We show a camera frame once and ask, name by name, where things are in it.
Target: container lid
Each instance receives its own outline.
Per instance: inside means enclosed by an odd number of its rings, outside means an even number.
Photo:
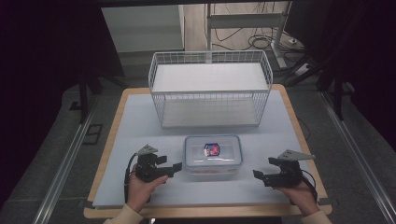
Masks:
[[[242,148],[237,135],[187,136],[184,164],[190,168],[240,165]]]

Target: floor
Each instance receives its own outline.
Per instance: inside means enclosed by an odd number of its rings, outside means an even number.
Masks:
[[[255,6],[257,4],[244,4],[241,10],[254,11]],[[240,7],[232,4],[219,4],[216,11],[227,13],[230,10],[234,13],[234,10]],[[266,8],[272,10],[272,5],[269,4]],[[275,6],[274,11],[280,9],[281,7]],[[204,10],[202,5],[185,6],[186,50],[205,49]],[[216,34],[212,34],[212,39],[214,43],[227,48],[242,49],[246,47],[248,38],[255,32],[255,29],[246,29],[222,42],[215,41]],[[271,29],[260,29],[257,32],[270,35]],[[218,35],[225,38],[232,33],[233,31],[222,30],[218,32]],[[283,38],[283,43],[287,46],[289,38],[287,36]],[[301,46],[290,45],[288,48],[300,49]],[[287,78],[294,78],[289,77],[285,71],[278,71],[273,53],[269,49],[265,50],[268,50],[266,51],[268,59],[275,70],[274,83],[282,84]],[[301,56],[302,54],[298,52],[288,54],[288,66],[292,66]],[[119,77],[119,80],[131,87],[147,87],[150,57],[150,53],[120,54],[125,77]],[[369,183],[363,178],[321,93],[316,91],[315,83],[318,76],[312,76],[293,87],[287,87],[287,92],[300,121],[306,142],[312,154],[317,157],[315,163],[332,203],[332,213],[329,214],[329,218],[333,223],[391,223],[384,218],[373,193],[368,188]],[[83,216],[83,208],[89,206],[86,200],[122,94],[122,88],[113,82],[101,78],[101,83],[104,86],[104,92],[98,96],[90,95],[90,102],[96,102],[91,125],[101,125],[101,134],[96,143],[96,139],[92,139],[91,135],[86,135],[82,140],[83,143],[78,149],[70,174],[64,182],[59,199],[47,223],[103,223],[104,221],[103,219],[87,219]],[[331,90],[325,93],[332,96]],[[47,190],[56,177],[56,171],[80,128],[79,111],[69,110],[70,105],[77,101],[77,86],[64,93],[63,107],[58,118],[34,161],[5,203],[0,213],[0,223],[32,223],[35,219]],[[391,200],[396,202],[396,176],[392,172],[396,169],[395,152],[349,102],[348,96],[343,98],[343,115],[344,124],[378,182],[381,183]],[[265,219],[257,219],[254,223],[268,223],[265,221]],[[222,222],[225,220],[216,220],[216,223]],[[282,223],[301,222],[299,217],[282,217]]]

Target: beige sleeve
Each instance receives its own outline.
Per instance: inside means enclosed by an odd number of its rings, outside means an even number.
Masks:
[[[332,224],[323,211],[318,211],[307,217],[303,217],[301,221],[304,224]]]
[[[116,217],[106,220],[104,224],[138,224],[142,219],[139,214],[125,204]]]

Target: metal wire basket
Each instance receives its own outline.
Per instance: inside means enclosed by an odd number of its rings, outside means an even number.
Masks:
[[[148,86],[163,128],[258,126],[273,82],[265,52],[157,52]]]

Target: label sticker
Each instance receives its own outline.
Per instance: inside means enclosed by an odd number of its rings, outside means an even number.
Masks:
[[[220,154],[220,146],[217,143],[205,144],[204,153],[207,157],[218,156]]]

